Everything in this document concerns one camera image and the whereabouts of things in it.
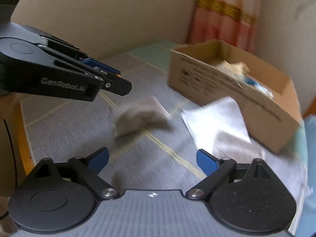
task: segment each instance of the pink curtain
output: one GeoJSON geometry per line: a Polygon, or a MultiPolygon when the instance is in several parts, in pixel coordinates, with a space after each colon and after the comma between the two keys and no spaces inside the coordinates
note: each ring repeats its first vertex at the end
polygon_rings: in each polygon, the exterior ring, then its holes
{"type": "Polygon", "coordinates": [[[252,52],[261,0],[197,0],[189,43],[220,39],[252,52]]]}

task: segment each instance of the cardboard box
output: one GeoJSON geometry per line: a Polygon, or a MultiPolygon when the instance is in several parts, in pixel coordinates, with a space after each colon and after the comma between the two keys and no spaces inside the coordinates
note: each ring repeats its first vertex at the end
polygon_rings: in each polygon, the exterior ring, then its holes
{"type": "Polygon", "coordinates": [[[219,40],[172,50],[169,86],[199,105],[232,97],[241,109],[250,136],[276,153],[301,122],[292,80],[267,62],[219,40]],[[247,76],[269,88],[274,99],[211,66],[223,60],[244,62],[250,69],[247,76]]]}

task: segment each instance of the wire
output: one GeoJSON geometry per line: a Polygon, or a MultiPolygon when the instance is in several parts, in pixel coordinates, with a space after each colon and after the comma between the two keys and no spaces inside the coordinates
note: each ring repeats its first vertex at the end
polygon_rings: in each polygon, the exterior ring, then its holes
{"type": "MultiPolygon", "coordinates": [[[[13,164],[14,164],[14,176],[15,176],[14,190],[16,190],[17,187],[18,187],[18,169],[17,169],[17,166],[16,166],[16,158],[15,158],[15,154],[14,154],[12,138],[11,138],[11,135],[10,135],[9,127],[7,125],[7,121],[4,119],[3,122],[4,122],[5,128],[6,128],[7,133],[8,133],[10,146],[11,146],[11,151],[12,151],[13,164]]],[[[5,219],[8,215],[9,215],[9,211],[5,212],[2,216],[0,216],[0,221],[5,219]]]]}

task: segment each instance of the human hand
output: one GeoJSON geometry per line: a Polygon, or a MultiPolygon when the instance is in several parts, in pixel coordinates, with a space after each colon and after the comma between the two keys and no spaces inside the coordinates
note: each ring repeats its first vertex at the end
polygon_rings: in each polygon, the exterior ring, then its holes
{"type": "Polygon", "coordinates": [[[0,96],[0,120],[2,121],[13,109],[15,93],[9,92],[6,96],[0,96]]]}

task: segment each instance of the open cardboard box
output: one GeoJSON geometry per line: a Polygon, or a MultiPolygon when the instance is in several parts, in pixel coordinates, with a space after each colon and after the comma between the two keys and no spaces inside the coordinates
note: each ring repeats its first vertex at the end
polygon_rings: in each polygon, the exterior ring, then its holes
{"type": "Polygon", "coordinates": [[[301,122],[292,80],[267,62],[219,40],[172,50],[169,86],[199,105],[232,97],[250,136],[275,153],[286,145],[301,122]],[[247,76],[270,89],[273,100],[214,67],[223,60],[244,62],[250,69],[247,76]]]}

